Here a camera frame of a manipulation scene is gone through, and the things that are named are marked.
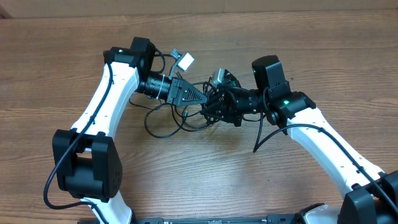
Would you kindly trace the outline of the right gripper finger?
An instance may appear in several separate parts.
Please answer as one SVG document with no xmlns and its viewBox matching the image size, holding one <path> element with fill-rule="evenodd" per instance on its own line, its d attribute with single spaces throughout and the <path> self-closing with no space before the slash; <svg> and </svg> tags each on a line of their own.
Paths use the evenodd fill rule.
<svg viewBox="0 0 398 224">
<path fill-rule="evenodd" d="M 207 97 L 204 106 L 221 105 L 224 103 L 226 90 L 224 88 L 216 88 L 211 83 L 203 84 L 203 94 Z"/>
<path fill-rule="evenodd" d="M 200 113 L 211 123 L 217 120 L 228 123 L 228 108 L 225 102 L 206 103 L 202 105 Z"/>
</svg>

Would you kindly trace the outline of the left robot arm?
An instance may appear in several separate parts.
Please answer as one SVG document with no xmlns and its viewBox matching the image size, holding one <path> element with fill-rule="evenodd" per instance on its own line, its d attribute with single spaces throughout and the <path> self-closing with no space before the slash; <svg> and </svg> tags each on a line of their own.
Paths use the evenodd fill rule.
<svg viewBox="0 0 398 224">
<path fill-rule="evenodd" d="M 57 130 L 52 139 L 55 167 L 44 188 L 44 201 L 54 210 L 63 206 L 49 202 L 53 179 L 60 190 L 87 205 L 97 223 L 135 223 L 133 210 L 119 191 L 123 167 L 114 136 L 123 111 L 136 91 L 169 105 L 190 106 L 208 98 L 182 78 L 166 77 L 151 69 L 159 50 L 147 38 L 135 37 L 129 48 L 104 51 L 103 76 L 89 105 L 69 130 Z"/>
</svg>

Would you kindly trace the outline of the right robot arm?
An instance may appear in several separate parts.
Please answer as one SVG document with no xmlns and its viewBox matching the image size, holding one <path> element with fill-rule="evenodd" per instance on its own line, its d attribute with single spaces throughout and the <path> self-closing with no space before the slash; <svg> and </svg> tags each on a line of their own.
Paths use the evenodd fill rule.
<svg viewBox="0 0 398 224">
<path fill-rule="evenodd" d="M 240 126 L 245 114 L 277 126 L 304 147 L 336 185 L 339 207 L 316 203 L 293 215 L 269 215 L 267 223 L 396 223 L 397 173 L 386 173 L 358 153 L 323 116 L 314 101 L 292 91 L 279 58 L 268 55 L 252 63 L 256 89 L 247 90 L 225 69 L 204 84 L 203 115 Z"/>
</svg>

